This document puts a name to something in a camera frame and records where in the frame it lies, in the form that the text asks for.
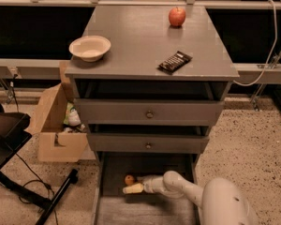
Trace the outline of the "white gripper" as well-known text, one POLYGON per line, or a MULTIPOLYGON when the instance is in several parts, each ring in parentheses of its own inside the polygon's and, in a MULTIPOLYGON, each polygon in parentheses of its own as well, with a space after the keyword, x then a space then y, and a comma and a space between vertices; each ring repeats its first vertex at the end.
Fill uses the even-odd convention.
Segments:
POLYGON ((142 193, 143 190, 147 193, 162 193, 165 188, 163 177, 161 175, 137 176, 136 181, 141 183, 124 187, 123 193, 137 194, 142 193))

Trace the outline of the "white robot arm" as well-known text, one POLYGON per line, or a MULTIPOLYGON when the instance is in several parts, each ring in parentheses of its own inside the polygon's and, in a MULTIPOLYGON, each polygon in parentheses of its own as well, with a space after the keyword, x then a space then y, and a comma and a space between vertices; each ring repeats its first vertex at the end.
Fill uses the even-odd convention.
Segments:
POLYGON ((162 194, 168 198, 187 198, 202 214, 203 225, 259 225, 259 218, 248 199, 229 180, 217 177, 200 187, 175 171, 145 175, 123 188, 125 194, 162 194))

